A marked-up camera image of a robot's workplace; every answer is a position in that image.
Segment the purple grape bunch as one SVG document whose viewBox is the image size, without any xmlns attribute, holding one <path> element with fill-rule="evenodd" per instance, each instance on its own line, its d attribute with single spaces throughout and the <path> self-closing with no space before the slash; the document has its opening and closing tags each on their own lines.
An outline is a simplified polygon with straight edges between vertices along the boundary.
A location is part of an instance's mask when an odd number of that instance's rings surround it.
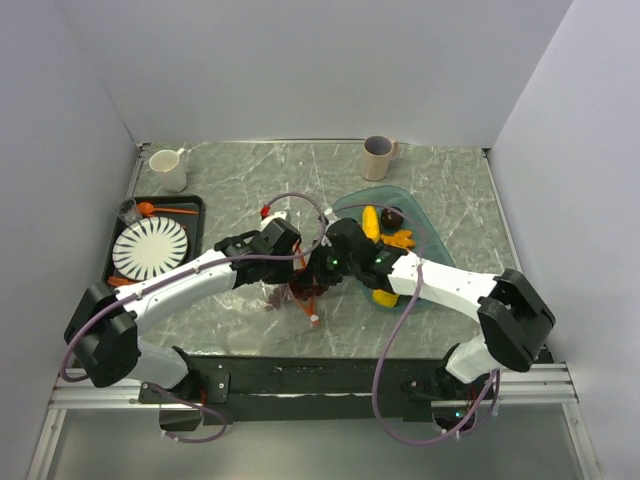
<svg viewBox="0 0 640 480">
<path fill-rule="evenodd" d="M 294 300 L 297 305 L 309 317 L 316 314 L 315 299 L 322 296 L 328 288 L 318 285 L 314 279 L 310 284 L 304 283 L 300 277 L 302 270 L 295 271 L 296 279 L 289 284 L 277 285 L 269 294 L 266 301 L 266 309 L 274 310 L 281 308 L 286 301 Z"/>
</svg>

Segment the clear zip top bag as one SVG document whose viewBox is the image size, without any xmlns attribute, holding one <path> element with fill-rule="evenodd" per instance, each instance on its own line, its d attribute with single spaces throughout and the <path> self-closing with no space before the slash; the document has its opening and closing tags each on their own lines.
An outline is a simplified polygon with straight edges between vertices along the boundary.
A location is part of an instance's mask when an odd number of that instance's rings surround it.
<svg viewBox="0 0 640 480">
<path fill-rule="evenodd" d="M 318 326 L 314 301 L 299 301 L 288 285 L 255 283 L 214 297 L 210 355 L 291 356 Z"/>
</svg>

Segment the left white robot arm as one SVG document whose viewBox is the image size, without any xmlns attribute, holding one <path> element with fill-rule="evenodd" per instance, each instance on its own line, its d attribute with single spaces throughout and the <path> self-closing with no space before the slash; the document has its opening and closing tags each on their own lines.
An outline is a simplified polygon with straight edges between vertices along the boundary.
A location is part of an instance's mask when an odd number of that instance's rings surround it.
<svg viewBox="0 0 640 480">
<path fill-rule="evenodd" d="M 199 378 L 186 354 L 145 342 L 142 335 L 208 296 L 255 282 L 288 282 L 300 239 L 289 222 L 273 218 L 261 230 L 227 237 L 151 280 L 119 290 L 99 282 L 85 291 L 64 333 L 68 351 L 97 388 L 138 379 L 163 387 L 176 401 L 187 401 L 197 393 Z"/>
</svg>

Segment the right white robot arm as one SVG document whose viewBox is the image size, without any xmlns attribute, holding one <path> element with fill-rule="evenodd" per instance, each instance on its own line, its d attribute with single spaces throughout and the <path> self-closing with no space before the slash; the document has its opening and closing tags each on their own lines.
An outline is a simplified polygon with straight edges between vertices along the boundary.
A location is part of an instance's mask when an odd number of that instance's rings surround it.
<svg viewBox="0 0 640 480">
<path fill-rule="evenodd" d="M 352 218 L 333 217 L 325 224 L 321 245 L 309 259 L 318 284 L 335 285 L 349 276 L 371 290 L 416 295 L 479 324 L 480 333 L 453 347 L 437 375 L 439 390 L 449 398 L 460 398 L 493 370 L 529 371 L 556 324 L 520 271 L 466 271 L 375 242 Z"/>
</svg>

